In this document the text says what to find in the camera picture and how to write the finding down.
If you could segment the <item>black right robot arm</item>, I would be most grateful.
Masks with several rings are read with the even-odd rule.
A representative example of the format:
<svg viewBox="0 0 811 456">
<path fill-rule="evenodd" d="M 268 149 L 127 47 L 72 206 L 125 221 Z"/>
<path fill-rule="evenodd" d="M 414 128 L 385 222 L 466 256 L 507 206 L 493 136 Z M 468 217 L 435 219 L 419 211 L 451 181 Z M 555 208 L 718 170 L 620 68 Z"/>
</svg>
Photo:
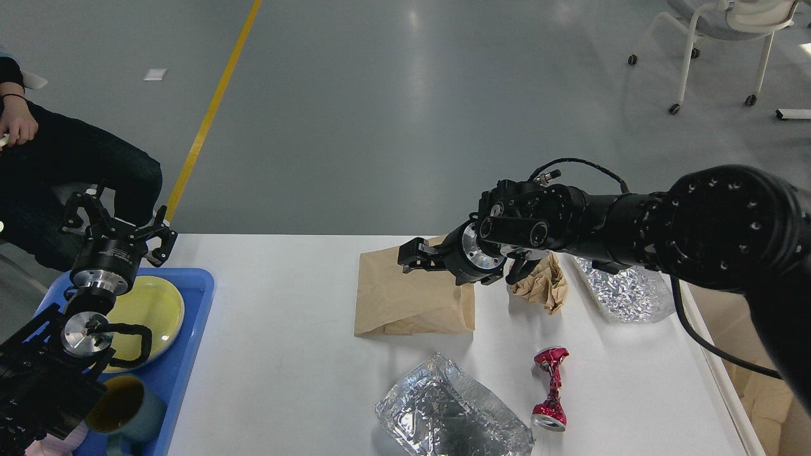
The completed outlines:
<svg viewBox="0 0 811 456">
<path fill-rule="evenodd" d="M 553 162 L 524 181 L 501 180 L 438 246 L 400 246 L 404 272 L 448 271 L 458 286 L 515 284 L 548 251 L 616 274 L 633 266 L 672 278 L 690 336 L 730 363 L 785 381 L 809 410 L 809 192 L 759 168 L 722 165 L 686 174 L 662 193 L 588 194 L 553 184 Z M 775 370 L 739 360 L 687 323 L 679 282 L 742 295 Z"/>
</svg>

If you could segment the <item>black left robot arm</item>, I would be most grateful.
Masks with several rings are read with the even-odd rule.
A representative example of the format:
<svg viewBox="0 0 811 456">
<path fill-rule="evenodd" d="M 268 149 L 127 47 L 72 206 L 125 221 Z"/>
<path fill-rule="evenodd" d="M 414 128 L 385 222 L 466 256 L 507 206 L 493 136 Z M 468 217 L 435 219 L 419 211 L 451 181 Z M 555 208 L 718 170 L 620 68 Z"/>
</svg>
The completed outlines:
<svg viewBox="0 0 811 456">
<path fill-rule="evenodd" d="M 103 191 L 73 193 L 58 228 L 84 237 L 67 305 L 50 304 L 2 344 L 3 455 L 23 455 L 49 434 L 69 436 L 101 401 L 99 376 L 107 367 L 135 369 L 151 355 L 151 329 L 107 315 L 133 289 L 142 259 L 156 267 L 166 262 L 177 232 L 165 205 L 143 226 L 110 216 Z"/>
</svg>

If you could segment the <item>person's left hand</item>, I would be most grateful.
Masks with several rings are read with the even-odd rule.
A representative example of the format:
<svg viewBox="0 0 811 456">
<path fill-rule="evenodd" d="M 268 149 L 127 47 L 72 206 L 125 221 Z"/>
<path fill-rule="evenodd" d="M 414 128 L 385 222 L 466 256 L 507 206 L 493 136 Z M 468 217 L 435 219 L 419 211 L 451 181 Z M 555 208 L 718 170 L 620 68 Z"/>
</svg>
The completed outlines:
<svg viewBox="0 0 811 456">
<path fill-rule="evenodd" d="M 1 130 L 3 135 L 8 135 L 6 145 L 9 147 L 26 144 L 37 135 L 39 124 L 23 96 L 17 94 L 3 96 Z"/>
</svg>

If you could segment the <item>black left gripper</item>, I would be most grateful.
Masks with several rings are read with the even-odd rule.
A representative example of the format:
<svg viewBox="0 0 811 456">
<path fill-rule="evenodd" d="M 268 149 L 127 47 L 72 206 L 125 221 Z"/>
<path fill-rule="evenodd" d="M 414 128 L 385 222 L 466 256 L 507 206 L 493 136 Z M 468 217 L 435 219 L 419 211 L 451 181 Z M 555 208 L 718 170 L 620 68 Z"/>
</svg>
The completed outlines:
<svg viewBox="0 0 811 456">
<path fill-rule="evenodd" d="M 170 258 L 179 234 L 173 230 L 162 205 L 147 225 L 136 228 L 133 240 L 107 239 L 114 236 L 114 220 L 101 202 L 105 186 L 74 190 L 67 196 L 59 234 L 89 236 L 70 271 L 70 282 L 78 289 L 98 288 L 116 296 L 134 285 L 141 260 L 161 267 Z"/>
</svg>

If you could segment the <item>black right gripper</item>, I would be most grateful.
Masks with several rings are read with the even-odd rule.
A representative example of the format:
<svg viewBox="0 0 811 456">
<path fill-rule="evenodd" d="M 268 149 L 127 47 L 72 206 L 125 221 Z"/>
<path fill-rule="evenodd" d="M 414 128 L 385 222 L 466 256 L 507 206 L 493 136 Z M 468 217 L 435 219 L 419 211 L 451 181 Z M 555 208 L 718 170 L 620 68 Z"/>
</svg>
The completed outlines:
<svg viewBox="0 0 811 456">
<path fill-rule="evenodd" d="M 397 263 L 403 274 L 417 270 L 448 271 L 455 285 L 490 285 L 504 277 L 503 256 L 490 256 L 478 245 L 474 222 L 464 222 L 446 237 L 415 237 L 400 245 Z"/>
</svg>

